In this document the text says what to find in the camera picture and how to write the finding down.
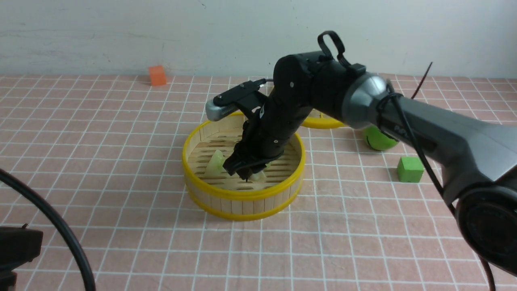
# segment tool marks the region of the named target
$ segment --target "wire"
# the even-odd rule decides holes
[[[56,227],[68,248],[70,248],[70,252],[75,258],[77,265],[79,266],[81,276],[83,277],[85,290],[95,291],[95,278],[88,259],[86,258],[86,254],[84,253],[81,244],[73,234],[72,230],[59,215],[59,213],[57,213],[57,211],[48,202],[46,202],[45,199],[43,199],[29,186],[25,185],[23,182],[2,169],[0,169],[0,181],[4,182],[6,185],[20,193],[23,197],[27,198],[27,200],[32,202]]]
[[[431,181],[433,182],[434,186],[436,187],[436,190],[438,190],[438,193],[440,194],[440,196],[443,197],[444,189],[443,189],[442,185],[440,184],[440,182],[438,181],[438,178],[436,177],[436,174],[434,173],[433,169],[429,165],[429,161],[425,157],[422,146],[418,142],[418,140],[415,136],[415,133],[413,132],[413,129],[411,128],[409,121],[407,120],[406,114],[404,113],[404,110],[402,110],[402,107],[400,106],[400,103],[398,100],[400,97],[403,97],[403,95],[400,93],[392,92],[385,97],[385,100],[386,100],[386,102],[388,100],[390,100],[393,103],[395,110],[397,111],[397,114],[399,115],[400,121],[402,122],[402,125],[404,126],[404,129],[406,130],[406,132],[409,136],[409,140],[411,141],[413,148],[415,149],[415,151],[418,154],[418,157],[422,161],[426,172],[429,174]],[[454,216],[454,214],[455,214],[454,206],[448,205],[448,208],[449,208],[449,211]],[[478,256],[478,257],[479,257],[479,260],[481,261],[481,264],[483,265],[484,271],[486,273],[486,278],[488,280],[489,289],[490,289],[490,291],[495,291],[494,275],[492,273],[492,270],[490,269],[490,265],[481,256]]]

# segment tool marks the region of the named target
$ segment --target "cabbage piece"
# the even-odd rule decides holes
[[[260,171],[256,174],[252,174],[248,180],[250,180],[251,182],[263,183],[263,182],[266,182],[266,178],[267,177],[266,177],[266,174],[264,173],[264,171]]]
[[[216,150],[206,166],[206,177],[217,177],[224,170],[223,164],[226,159],[220,150]]]

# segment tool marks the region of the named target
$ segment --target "orange cube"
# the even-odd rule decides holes
[[[167,84],[163,66],[149,67],[149,76],[151,78],[151,86],[162,86]]]

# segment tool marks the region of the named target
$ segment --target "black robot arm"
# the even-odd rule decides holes
[[[327,35],[338,49],[336,59],[323,41]],[[318,43],[320,51],[278,60],[269,97],[258,92],[263,79],[206,104],[212,121],[237,109],[248,118],[226,171],[247,179],[278,159],[312,109],[354,129],[373,124],[414,147],[424,165],[425,156],[442,165],[444,185],[434,182],[464,239],[482,258],[517,276],[517,129],[405,98],[389,80],[350,64],[335,32],[323,32]]]

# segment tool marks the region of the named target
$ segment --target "tennis ball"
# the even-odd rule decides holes
[[[366,144],[377,151],[386,151],[399,144],[398,140],[383,134],[376,126],[365,128],[362,136]]]

